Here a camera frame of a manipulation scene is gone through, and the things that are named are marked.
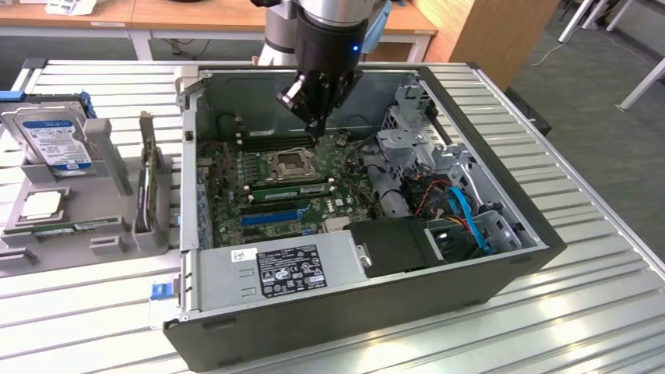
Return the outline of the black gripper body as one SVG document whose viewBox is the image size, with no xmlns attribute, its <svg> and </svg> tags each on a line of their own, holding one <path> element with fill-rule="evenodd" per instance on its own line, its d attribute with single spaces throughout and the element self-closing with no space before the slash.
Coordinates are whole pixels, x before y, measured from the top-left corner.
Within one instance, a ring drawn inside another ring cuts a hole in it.
<svg viewBox="0 0 665 374">
<path fill-rule="evenodd" d="M 315 20 L 304 10 L 297 12 L 297 71 L 344 76 L 348 84 L 345 99 L 363 76 L 357 64 L 367 26 L 365 20 L 352 26 L 331 26 Z"/>
</svg>

